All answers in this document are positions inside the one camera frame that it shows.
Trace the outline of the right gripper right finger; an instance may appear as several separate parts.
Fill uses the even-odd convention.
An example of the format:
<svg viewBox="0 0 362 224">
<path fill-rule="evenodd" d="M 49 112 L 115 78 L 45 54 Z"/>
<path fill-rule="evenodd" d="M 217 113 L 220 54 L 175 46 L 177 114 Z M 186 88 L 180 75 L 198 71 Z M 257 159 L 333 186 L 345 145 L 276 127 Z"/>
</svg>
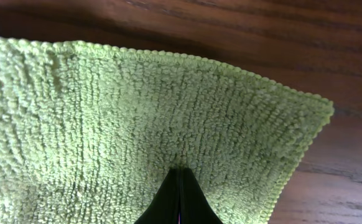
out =
<svg viewBox="0 0 362 224">
<path fill-rule="evenodd" d="M 180 173 L 180 224 L 223 224 L 189 168 Z"/>
</svg>

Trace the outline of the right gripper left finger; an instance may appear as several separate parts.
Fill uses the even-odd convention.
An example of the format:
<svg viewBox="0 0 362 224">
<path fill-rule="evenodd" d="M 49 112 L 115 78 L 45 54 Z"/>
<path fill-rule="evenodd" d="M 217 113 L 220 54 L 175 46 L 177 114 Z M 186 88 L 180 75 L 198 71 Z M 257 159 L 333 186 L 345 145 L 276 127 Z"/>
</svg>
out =
<svg viewBox="0 0 362 224">
<path fill-rule="evenodd" d="M 176 224 L 179 220 L 179 170 L 171 169 L 135 224 Z"/>
</svg>

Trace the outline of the large green microfiber cloth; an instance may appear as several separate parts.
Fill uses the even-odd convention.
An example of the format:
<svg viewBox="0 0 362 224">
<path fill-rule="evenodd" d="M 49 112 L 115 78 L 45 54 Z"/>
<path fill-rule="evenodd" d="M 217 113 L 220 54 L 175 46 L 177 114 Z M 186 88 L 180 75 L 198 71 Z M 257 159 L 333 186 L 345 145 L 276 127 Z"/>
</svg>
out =
<svg viewBox="0 0 362 224">
<path fill-rule="evenodd" d="M 132 223 L 171 168 L 267 223 L 333 103 L 227 63 L 0 37 L 0 223 Z"/>
</svg>

